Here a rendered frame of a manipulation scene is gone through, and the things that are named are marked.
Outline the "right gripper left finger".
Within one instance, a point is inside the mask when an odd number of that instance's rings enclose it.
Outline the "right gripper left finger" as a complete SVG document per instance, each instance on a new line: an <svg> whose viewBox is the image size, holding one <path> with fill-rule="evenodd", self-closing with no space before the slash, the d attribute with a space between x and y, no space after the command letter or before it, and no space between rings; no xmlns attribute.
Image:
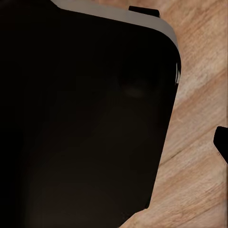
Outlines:
<svg viewBox="0 0 228 228"><path fill-rule="evenodd" d="M0 183L23 145L24 136L19 126L0 132Z"/></svg>

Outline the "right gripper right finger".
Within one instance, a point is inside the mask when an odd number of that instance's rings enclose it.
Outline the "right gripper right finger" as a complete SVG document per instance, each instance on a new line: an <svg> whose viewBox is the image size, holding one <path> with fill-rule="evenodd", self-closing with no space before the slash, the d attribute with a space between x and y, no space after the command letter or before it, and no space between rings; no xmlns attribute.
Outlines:
<svg viewBox="0 0 228 228"><path fill-rule="evenodd" d="M218 126L215 131L213 143L228 163L228 128Z"/></svg>

